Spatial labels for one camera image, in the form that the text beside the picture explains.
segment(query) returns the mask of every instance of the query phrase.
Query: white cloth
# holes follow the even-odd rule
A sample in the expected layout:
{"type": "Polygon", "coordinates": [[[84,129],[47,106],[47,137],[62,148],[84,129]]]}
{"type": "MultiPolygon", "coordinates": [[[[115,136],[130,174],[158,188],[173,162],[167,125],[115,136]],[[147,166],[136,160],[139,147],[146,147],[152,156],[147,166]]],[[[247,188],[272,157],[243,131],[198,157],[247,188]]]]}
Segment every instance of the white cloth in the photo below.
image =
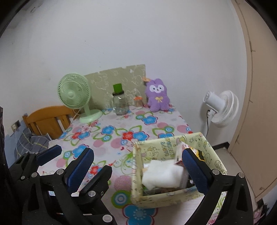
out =
{"type": "Polygon", "coordinates": [[[151,160],[143,173],[142,184],[152,190],[159,188],[178,188],[183,178],[184,167],[175,165],[175,160],[151,160]]]}

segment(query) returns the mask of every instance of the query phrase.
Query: chair backrest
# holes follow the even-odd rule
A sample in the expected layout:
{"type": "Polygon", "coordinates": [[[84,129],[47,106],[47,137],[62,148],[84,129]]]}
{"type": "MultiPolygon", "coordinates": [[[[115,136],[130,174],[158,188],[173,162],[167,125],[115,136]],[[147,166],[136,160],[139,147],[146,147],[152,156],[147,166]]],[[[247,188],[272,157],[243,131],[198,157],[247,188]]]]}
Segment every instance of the chair backrest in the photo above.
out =
{"type": "Polygon", "coordinates": [[[69,116],[74,117],[75,112],[66,106],[50,106],[39,109],[31,115],[22,118],[28,128],[36,135],[48,133],[52,139],[57,139],[63,133],[58,119],[66,130],[70,125],[69,116]]]}

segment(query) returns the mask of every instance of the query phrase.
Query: glass jar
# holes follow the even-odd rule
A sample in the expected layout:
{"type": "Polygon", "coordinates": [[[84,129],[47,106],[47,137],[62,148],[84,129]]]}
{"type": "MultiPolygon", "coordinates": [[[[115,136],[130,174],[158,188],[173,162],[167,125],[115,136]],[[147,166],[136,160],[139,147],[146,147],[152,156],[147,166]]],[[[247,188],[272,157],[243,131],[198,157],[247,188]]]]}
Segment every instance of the glass jar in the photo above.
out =
{"type": "Polygon", "coordinates": [[[134,103],[135,103],[136,109],[142,109],[143,108],[143,101],[142,101],[141,96],[136,96],[134,98],[134,103]]]}
{"type": "Polygon", "coordinates": [[[127,99],[124,94],[124,91],[120,93],[113,93],[112,95],[114,96],[112,101],[113,101],[113,108],[116,115],[121,116],[121,115],[127,114],[129,108],[128,108],[127,99]]]}

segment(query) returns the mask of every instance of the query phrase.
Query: purple plush toy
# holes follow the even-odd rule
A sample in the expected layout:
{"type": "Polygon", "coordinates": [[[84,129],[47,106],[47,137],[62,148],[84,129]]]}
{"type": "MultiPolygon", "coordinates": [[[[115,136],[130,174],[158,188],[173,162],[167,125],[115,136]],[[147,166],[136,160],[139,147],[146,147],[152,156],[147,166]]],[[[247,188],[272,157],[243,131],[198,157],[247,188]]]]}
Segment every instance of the purple plush toy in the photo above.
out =
{"type": "Polygon", "coordinates": [[[166,86],[161,79],[150,80],[146,85],[145,94],[148,97],[148,105],[151,112],[169,110],[169,97],[166,86]]]}

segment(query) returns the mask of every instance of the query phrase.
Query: orange lid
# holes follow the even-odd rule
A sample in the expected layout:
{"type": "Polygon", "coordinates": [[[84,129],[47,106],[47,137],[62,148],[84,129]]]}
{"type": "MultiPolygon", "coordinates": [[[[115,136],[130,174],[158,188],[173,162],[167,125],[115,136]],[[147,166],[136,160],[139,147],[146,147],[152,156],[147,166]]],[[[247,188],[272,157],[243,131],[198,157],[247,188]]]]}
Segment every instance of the orange lid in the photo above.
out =
{"type": "Polygon", "coordinates": [[[136,97],[134,98],[134,100],[142,100],[142,97],[141,97],[141,96],[136,96],[136,97]]]}
{"type": "Polygon", "coordinates": [[[149,79],[149,78],[146,78],[145,76],[143,76],[142,78],[142,81],[144,81],[144,82],[149,82],[151,79],[149,79]]]}

